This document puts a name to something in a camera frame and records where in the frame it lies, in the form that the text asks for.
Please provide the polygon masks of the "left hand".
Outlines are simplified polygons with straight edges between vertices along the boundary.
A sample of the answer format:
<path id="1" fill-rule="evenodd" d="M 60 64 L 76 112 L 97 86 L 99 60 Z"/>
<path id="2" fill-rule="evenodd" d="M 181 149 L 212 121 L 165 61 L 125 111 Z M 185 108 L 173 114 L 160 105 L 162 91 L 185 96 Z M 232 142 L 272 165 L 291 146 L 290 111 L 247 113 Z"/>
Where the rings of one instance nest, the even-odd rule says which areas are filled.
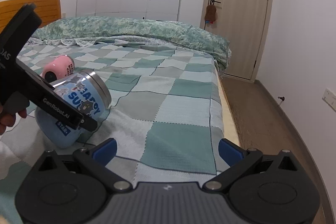
<path id="1" fill-rule="evenodd" d="M 3 106 L 0 106 L 0 135 L 3 135 L 8 127 L 13 127 L 16 121 L 15 114 L 7 113 Z"/>

